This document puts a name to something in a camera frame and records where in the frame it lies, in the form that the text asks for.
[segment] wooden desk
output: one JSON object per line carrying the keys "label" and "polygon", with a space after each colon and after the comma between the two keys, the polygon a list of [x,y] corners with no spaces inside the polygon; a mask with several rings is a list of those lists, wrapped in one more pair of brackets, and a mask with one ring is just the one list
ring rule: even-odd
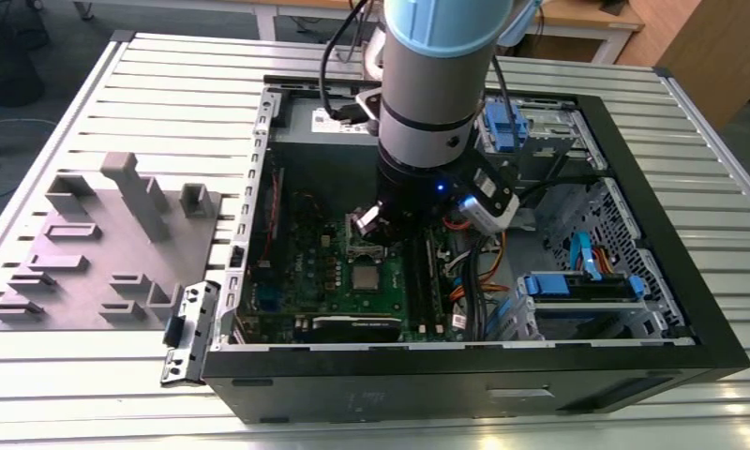
{"label": "wooden desk", "polygon": [[645,26],[631,6],[619,16],[600,10],[599,0],[551,0],[543,5],[545,26],[572,26],[593,29],[624,29],[639,31]]}
{"label": "wooden desk", "polygon": [[[207,9],[255,14],[261,40],[277,40],[277,16],[345,19],[351,12],[348,0],[92,0],[92,3],[143,7]],[[88,19],[87,3],[75,2],[81,17]],[[593,63],[613,64],[632,34],[644,26],[637,13],[625,7],[620,16],[600,11],[599,0],[552,0],[544,4],[544,36],[597,39],[601,43]],[[537,32],[532,24],[527,34]]]}

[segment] metal bracket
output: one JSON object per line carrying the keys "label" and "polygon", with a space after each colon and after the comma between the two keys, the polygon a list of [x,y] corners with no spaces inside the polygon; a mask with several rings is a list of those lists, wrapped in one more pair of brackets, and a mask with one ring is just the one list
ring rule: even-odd
{"label": "metal bracket", "polygon": [[213,310],[220,286],[201,281],[184,290],[177,313],[164,331],[164,343],[171,347],[161,373],[161,387],[200,386],[203,363],[212,340]]}

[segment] open computer tower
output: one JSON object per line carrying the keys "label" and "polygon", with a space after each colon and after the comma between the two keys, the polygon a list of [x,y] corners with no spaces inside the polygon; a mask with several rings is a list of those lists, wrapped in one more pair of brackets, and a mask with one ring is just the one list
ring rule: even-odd
{"label": "open computer tower", "polygon": [[[207,383],[249,423],[360,422],[607,413],[750,367],[600,98],[512,92],[507,130],[487,92],[477,148],[516,192],[599,181],[539,192],[479,256],[501,261],[472,340],[456,258],[477,232],[451,217],[363,241],[377,139],[328,119],[316,80],[265,84],[227,277],[188,289],[165,385]],[[333,82],[335,105],[375,86]]]}

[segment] red wire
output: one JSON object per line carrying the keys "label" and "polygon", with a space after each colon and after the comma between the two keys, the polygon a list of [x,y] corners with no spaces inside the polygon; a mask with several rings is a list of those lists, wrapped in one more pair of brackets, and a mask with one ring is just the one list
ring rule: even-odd
{"label": "red wire", "polygon": [[468,228],[471,228],[471,221],[465,220],[461,223],[455,223],[451,220],[448,220],[447,217],[441,218],[441,222],[445,224],[445,227],[448,227],[451,230],[456,230],[457,232],[460,232],[461,230],[467,230]]}
{"label": "red wire", "polygon": [[271,253],[271,244],[273,243],[273,230],[275,230],[275,222],[277,220],[277,177],[275,176],[273,172],[273,210],[271,211],[271,228],[267,231],[267,245],[264,246],[264,253],[261,254],[261,258],[259,258],[259,263],[267,260],[267,257]]}

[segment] motherboard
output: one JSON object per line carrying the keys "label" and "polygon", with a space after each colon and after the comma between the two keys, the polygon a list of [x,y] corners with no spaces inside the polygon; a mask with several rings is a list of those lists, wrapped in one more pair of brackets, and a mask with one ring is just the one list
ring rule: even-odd
{"label": "motherboard", "polygon": [[[253,284],[251,308],[239,316],[244,340],[447,340],[431,235],[384,247],[361,239],[351,215],[303,218],[289,225],[281,276]],[[417,256],[425,273],[417,271]]]}

